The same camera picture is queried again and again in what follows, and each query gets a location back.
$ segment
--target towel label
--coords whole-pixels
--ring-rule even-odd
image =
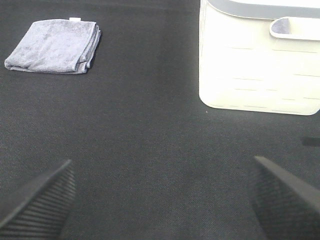
[[[75,22],[80,22],[81,21],[81,17],[69,17],[70,21],[75,21]]]

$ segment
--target dark gray carpet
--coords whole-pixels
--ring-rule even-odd
[[[1,64],[1,198],[70,158],[78,193],[61,239],[263,240],[246,190],[252,156],[320,186],[320,148],[300,139],[320,136],[320,114],[199,99],[199,1],[83,2],[0,2],[1,62],[37,20],[82,17],[103,32],[84,75]]]

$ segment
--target plastic container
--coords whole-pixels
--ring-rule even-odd
[[[220,109],[320,109],[320,1],[201,0],[199,96]]]

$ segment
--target gray towel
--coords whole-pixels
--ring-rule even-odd
[[[100,35],[93,21],[36,21],[4,66],[25,72],[84,74],[90,68]]]

